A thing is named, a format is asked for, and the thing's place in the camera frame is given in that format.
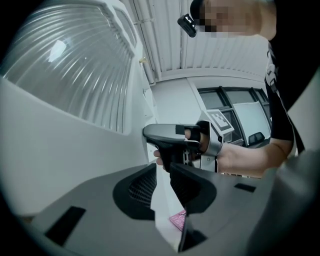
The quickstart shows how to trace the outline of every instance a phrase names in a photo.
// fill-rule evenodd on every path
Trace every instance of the black headband camera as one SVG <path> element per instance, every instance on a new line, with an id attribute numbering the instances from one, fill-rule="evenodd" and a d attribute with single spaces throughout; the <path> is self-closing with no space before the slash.
<path id="1" fill-rule="evenodd" d="M 190 13 L 183 15 L 178 19 L 179 26 L 189 35 L 189 37 L 194 38 L 197 35 L 198 29 L 196 25 L 199 25 L 197 21 L 200 20 L 200 6 L 203 4 L 204 0 L 193 0 L 190 6 Z"/>

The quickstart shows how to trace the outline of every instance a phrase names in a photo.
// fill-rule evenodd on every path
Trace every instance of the pink label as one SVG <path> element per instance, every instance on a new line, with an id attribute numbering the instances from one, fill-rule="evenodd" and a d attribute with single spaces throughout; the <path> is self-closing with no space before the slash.
<path id="1" fill-rule="evenodd" d="M 185 224 L 185 218 L 186 218 L 186 211 L 180 211 L 179 213 L 173 215 L 170 217 L 170 221 L 179 229 L 183 230 L 184 224 Z"/>

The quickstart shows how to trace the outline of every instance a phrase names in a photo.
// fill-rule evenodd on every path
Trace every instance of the black t-shirt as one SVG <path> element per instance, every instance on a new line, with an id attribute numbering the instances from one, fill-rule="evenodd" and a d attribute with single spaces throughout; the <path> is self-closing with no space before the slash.
<path id="1" fill-rule="evenodd" d="M 281 100 L 266 83 L 272 117 L 271 137 L 293 141 L 295 134 L 297 148 L 301 152 L 303 143 L 286 111 L 308 86 L 320 63 L 317 8 L 313 8 L 309 1 L 298 4 L 284 0 L 274 2 L 276 35 L 269 42 L 269 52 L 278 67 L 276 88 Z"/>

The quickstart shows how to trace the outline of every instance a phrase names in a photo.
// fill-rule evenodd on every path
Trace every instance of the person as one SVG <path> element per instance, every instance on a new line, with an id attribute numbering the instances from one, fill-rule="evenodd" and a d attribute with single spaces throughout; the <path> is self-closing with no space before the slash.
<path id="1" fill-rule="evenodd" d="M 319 66 L 319 42 L 313 38 L 317 8 L 307 2 L 283 0 L 194 0 L 190 12 L 194 22 L 205 32 L 231 35 L 260 35 L 269 41 L 269 64 L 274 77 L 265 78 L 272 120 L 270 143 L 261 148 L 245 148 L 224 143 L 217 157 L 219 173 L 260 178 L 265 170 L 279 167 L 296 142 L 302 140 L 291 124 L 287 111 L 308 86 Z M 187 139 L 190 131 L 185 132 Z M 201 151 L 209 139 L 201 134 Z M 157 164 L 163 165 L 159 151 Z"/>

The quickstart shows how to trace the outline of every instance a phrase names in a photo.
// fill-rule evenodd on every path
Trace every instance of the black rectangular slot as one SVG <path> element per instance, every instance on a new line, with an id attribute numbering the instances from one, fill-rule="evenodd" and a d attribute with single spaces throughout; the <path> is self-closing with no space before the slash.
<path id="1" fill-rule="evenodd" d="M 255 192 L 255 190 L 256 190 L 256 187 L 242 184 L 242 183 L 238 183 L 234 187 L 237 189 L 240 189 L 240 190 L 245 190 L 245 191 L 251 192 L 251 193 Z"/>
<path id="2" fill-rule="evenodd" d="M 45 236 L 57 245 L 63 246 L 85 212 L 85 209 L 70 207 L 45 233 Z"/>

